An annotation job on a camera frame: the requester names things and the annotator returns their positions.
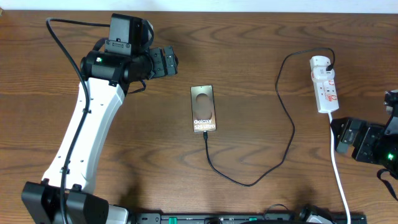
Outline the Galaxy smartphone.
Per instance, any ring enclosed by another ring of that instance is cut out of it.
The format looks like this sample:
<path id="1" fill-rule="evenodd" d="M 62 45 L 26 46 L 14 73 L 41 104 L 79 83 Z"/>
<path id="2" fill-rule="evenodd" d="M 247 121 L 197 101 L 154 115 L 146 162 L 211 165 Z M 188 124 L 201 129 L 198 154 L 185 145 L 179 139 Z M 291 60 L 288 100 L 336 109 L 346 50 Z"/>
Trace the Galaxy smartphone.
<path id="1" fill-rule="evenodd" d="M 216 131 L 213 86 L 192 86 L 190 94 L 193 131 L 196 133 Z"/>

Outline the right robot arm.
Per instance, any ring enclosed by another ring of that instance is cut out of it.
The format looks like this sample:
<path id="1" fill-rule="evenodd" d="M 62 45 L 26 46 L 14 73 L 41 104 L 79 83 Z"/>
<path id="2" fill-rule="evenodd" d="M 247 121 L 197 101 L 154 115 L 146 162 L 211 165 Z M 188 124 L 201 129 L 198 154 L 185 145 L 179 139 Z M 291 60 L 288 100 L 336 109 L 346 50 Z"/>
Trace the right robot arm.
<path id="1" fill-rule="evenodd" d="M 363 219 L 350 214 L 335 159 L 337 152 L 346 153 L 350 146 L 354 147 L 351 157 L 355 161 L 383 166 L 382 169 L 378 170 L 377 178 L 385 185 L 393 199 L 397 200 L 397 193 L 391 183 L 382 178 L 384 173 L 397 178 L 397 90 L 385 92 L 384 105 L 390 115 L 385 125 L 352 117 L 334 119 L 332 117 L 334 108 L 324 111 L 330 122 L 331 163 L 345 214 L 335 217 L 325 210 L 308 205 L 300 213 L 302 221 L 309 223 L 354 223 Z"/>

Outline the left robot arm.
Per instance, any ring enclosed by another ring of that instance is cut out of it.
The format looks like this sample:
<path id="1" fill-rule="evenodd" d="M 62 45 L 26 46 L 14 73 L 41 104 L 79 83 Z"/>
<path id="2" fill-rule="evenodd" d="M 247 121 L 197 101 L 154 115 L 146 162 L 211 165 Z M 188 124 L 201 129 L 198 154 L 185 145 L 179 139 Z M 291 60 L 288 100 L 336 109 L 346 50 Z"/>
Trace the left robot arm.
<path id="1" fill-rule="evenodd" d="M 113 14 L 109 35 L 80 63 L 78 99 L 62 144 L 39 183 L 27 182 L 21 199 L 36 223 L 134 223 L 127 208 L 94 194 L 100 155 L 114 116 L 133 82 L 177 73 L 170 46 L 154 48 L 152 24 Z"/>

